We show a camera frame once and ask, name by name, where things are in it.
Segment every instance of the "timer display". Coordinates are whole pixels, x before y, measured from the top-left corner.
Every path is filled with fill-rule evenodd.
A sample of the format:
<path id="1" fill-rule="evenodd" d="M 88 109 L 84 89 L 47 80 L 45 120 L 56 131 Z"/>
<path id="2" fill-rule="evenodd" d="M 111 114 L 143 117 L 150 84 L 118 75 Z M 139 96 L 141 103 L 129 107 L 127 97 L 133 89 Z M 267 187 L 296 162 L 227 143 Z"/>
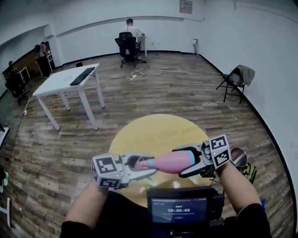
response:
<path id="1" fill-rule="evenodd" d="M 205 221 L 207 198 L 152 198 L 154 223 L 199 223 Z"/>

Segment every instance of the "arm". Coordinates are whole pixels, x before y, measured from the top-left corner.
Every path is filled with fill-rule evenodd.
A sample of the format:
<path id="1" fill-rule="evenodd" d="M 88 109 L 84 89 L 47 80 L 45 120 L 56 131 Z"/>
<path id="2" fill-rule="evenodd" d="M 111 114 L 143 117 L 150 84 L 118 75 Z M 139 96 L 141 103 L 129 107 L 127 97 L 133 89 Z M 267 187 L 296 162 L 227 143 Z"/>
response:
<path id="1" fill-rule="evenodd" d="M 92 181 L 70 206 L 65 221 L 86 224 L 95 228 L 108 195 L 108 188 L 97 187 Z"/>
<path id="2" fill-rule="evenodd" d="M 254 186 L 231 162 L 221 166 L 217 170 L 217 173 L 228 199 L 237 214 L 250 204 L 262 204 Z"/>
<path id="3" fill-rule="evenodd" d="M 136 33 L 137 35 L 145 36 L 145 33 L 143 33 L 139 28 L 136 28 Z"/>

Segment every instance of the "silver cup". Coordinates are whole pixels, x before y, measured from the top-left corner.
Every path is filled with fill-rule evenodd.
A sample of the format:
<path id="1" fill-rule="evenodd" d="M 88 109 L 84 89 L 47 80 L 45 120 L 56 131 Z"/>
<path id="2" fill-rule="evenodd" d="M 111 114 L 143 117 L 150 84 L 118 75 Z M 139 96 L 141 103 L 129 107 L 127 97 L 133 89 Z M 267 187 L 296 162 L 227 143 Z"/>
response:
<path id="1" fill-rule="evenodd" d="M 245 151 L 239 147 L 231 150 L 232 163 L 237 169 L 241 169 L 247 163 L 247 155 Z"/>

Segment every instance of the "yellow tabletop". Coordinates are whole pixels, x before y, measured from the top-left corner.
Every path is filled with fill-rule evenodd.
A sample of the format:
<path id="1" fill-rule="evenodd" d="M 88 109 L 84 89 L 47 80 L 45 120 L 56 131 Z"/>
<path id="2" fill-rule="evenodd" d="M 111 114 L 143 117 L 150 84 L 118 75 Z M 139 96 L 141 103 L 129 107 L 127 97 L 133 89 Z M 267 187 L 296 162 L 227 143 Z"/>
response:
<path id="1" fill-rule="evenodd" d="M 143 152 L 154 157 L 171 152 L 174 148 L 189 144 L 201 144 L 208 136 L 194 123 L 173 115 L 156 114 L 139 118 L 126 125 L 115 136 L 109 152 L 121 154 L 128 151 Z M 128 188 L 119 193 L 147 207 L 146 191 L 151 187 L 180 188 L 210 185 L 209 178 L 200 175 L 180 178 L 178 175 L 158 171 L 149 179 L 131 181 Z"/>

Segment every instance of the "black office chair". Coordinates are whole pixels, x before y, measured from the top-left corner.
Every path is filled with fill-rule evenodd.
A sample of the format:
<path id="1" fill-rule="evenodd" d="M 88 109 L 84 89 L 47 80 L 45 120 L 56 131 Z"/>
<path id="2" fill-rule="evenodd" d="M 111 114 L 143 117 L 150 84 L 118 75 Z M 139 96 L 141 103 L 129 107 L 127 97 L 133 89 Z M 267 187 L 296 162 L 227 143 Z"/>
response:
<path id="1" fill-rule="evenodd" d="M 244 87 L 245 87 L 245 83 L 241 83 L 240 85 L 238 85 L 238 87 L 243 88 L 243 89 L 242 89 L 242 93 L 240 93 L 240 95 L 238 95 L 238 94 L 232 94 L 232 93 L 227 93 L 228 88 L 231 88 L 232 91 L 234 91 L 234 90 L 237 88 L 237 86 L 234 85 L 234 84 L 233 84 L 233 81 L 230 79 L 230 76 L 231 76 L 232 74 L 237 74 L 237 75 L 240 75 L 240 76 L 241 76 L 241 73 L 240 73 L 240 71 L 239 71 L 238 68 L 235 68 L 230 74 L 223 74 L 223 82 L 216 88 L 216 90 L 219 89 L 219 87 L 225 87 L 225 88 L 226 88 L 226 89 L 225 89 L 225 94 L 224 94 L 224 100 L 223 100 L 223 102 L 225 102 L 225 98 L 226 98 L 226 96 L 227 96 L 227 94 L 228 94 L 228 95 L 233 95 L 233 96 L 238 96 L 238 97 L 240 97 L 240 103 L 239 103 L 239 104 L 241 104 L 242 96 L 243 96 L 243 92 L 244 92 Z M 223 84 L 224 82 L 227 82 L 227 86 L 222 86 L 222 84 Z"/>
<path id="2" fill-rule="evenodd" d="M 26 84 L 23 83 L 21 77 L 19 75 L 14 75 L 12 77 L 8 77 L 6 80 L 5 87 L 8 88 L 13 96 L 17 98 L 18 104 L 20 106 L 20 101 L 22 98 L 28 99 L 26 94 L 31 94 L 30 91 L 25 93 L 25 86 Z"/>
<path id="3" fill-rule="evenodd" d="M 138 55 L 137 46 L 139 46 L 139 44 L 136 42 L 136 37 L 133 37 L 130 32 L 119 33 L 119 38 L 116 38 L 115 41 L 119 46 L 120 55 L 124 58 L 121 60 L 121 68 L 127 62 L 133 63 L 134 67 L 136 67 L 135 61 L 146 63 L 146 61 L 136 58 Z"/>

